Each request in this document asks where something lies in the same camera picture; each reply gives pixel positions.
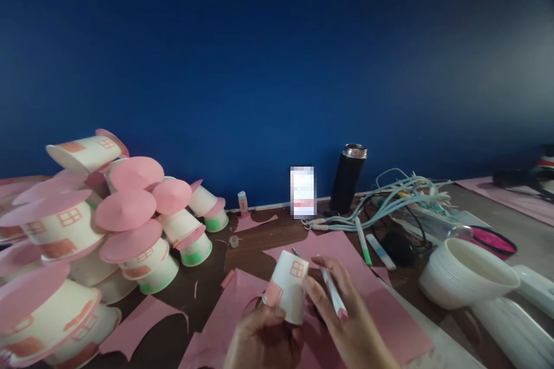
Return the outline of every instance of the wooden table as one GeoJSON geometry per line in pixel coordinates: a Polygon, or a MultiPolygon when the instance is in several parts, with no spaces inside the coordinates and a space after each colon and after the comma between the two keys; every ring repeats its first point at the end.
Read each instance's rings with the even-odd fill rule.
{"type": "MultiPolygon", "coordinates": [[[[448,186],[444,189],[452,195],[454,205],[474,213],[518,245],[518,255],[508,260],[511,265],[522,263],[548,278],[554,278],[551,274],[553,270],[549,265],[552,264],[552,253],[554,253],[554,229],[552,227],[458,186],[448,186]],[[545,258],[537,258],[537,254],[541,253],[545,253],[543,255],[545,258]]],[[[322,204],[318,210],[322,211],[325,208],[326,206],[322,204]]],[[[209,258],[193,268],[185,268],[181,265],[175,280],[165,290],[155,295],[158,299],[187,313],[189,333],[186,332],[186,323],[182,316],[167,317],[148,332],[136,349],[130,363],[126,362],[122,354],[111,353],[98,356],[87,365],[87,368],[177,369],[193,331],[200,332],[202,330],[215,307],[221,293],[219,284],[226,273],[231,269],[240,268],[259,278],[269,280],[275,267],[275,261],[263,254],[262,251],[306,238],[307,231],[300,221],[293,220],[285,209],[253,212],[252,217],[256,221],[264,221],[274,214],[278,215],[276,221],[238,233],[239,247],[235,249],[227,246],[230,231],[237,227],[237,218],[230,214],[230,225],[216,234],[209,234],[209,238],[214,244],[209,258]],[[197,296],[194,298],[196,281],[198,281],[197,296]]],[[[387,221],[387,225],[388,228],[381,223],[376,224],[375,232],[378,237],[382,237],[389,230],[402,231],[391,221],[387,221]]],[[[357,234],[350,233],[347,236],[361,255],[357,234]]],[[[177,257],[177,254],[172,250],[172,255],[177,257]]],[[[382,266],[374,253],[372,253],[372,259],[375,266],[382,266]]],[[[431,303],[421,293],[417,286],[417,280],[427,261],[428,256],[426,255],[420,258],[413,268],[398,268],[391,272],[391,282],[395,290],[486,367],[513,368],[504,353],[480,323],[472,317],[471,313],[466,309],[445,311],[431,303]]],[[[554,324],[551,319],[519,296],[512,294],[511,298],[524,307],[543,325],[547,332],[551,335],[554,334],[554,324]]],[[[144,295],[136,289],[114,306],[119,307],[123,311],[123,316],[126,317],[143,299],[144,295]]],[[[43,363],[39,363],[34,367],[45,366],[43,363]]]]}

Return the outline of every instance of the finger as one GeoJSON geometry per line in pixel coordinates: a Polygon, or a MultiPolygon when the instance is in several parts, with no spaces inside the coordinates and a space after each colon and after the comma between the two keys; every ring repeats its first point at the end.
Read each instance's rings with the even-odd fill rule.
{"type": "Polygon", "coordinates": [[[266,306],[256,307],[250,314],[244,316],[238,328],[245,334],[255,334],[264,327],[276,326],[285,319],[285,311],[281,308],[266,306]]]}
{"type": "Polygon", "coordinates": [[[323,287],[310,276],[304,278],[304,288],[313,301],[313,304],[317,307],[321,318],[327,325],[327,329],[330,332],[336,331],[340,326],[340,320],[335,313],[333,305],[329,301],[329,297],[325,294],[323,287]]]}
{"type": "Polygon", "coordinates": [[[345,296],[351,296],[355,292],[350,274],[341,261],[330,257],[312,257],[312,262],[329,270],[345,296]]]}

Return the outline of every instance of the phone screen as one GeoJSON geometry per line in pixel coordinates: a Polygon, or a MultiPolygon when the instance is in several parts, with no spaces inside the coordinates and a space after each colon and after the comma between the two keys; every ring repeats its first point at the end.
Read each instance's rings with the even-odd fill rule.
{"type": "Polygon", "coordinates": [[[313,166],[290,168],[290,213],[294,219],[308,219],[317,214],[313,166]]]}

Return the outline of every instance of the blue wall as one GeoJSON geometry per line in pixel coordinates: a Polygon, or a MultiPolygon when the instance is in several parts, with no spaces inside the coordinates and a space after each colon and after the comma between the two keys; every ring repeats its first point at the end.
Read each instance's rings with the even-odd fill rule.
{"type": "Polygon", "coordinates": [[[2,176],[102,127],[236,205],[347,142],[467,178],[554,142],[554,0],[0,0],[2,176]]]}

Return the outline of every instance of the green painted base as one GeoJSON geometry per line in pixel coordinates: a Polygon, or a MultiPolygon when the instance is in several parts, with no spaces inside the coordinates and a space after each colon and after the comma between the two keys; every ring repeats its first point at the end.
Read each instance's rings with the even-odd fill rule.
{"type": "Polygon", "coordinates": [[[215,234],[216,232],[222,231],[223,229],[225,229],[228,223],[229,223],[229,216],[227,216],[227,220],[221,226],[219,225],[219,220],[217,219],[204,220],[204,224],[206,225],[206,231],[210,232],[211,234],[215,234]]]}
{"type": "Polygon", "coordinates": [[[213,244],[210,241],[208,253],[206,254],[205,257],[202,257],[202,254],[198,252],[191,255],[181,254],[181,262],[183,263],[184,266],[188,266],[188,267],[200,265],[212,253],[212,247],[213,247],[213,244]]]}

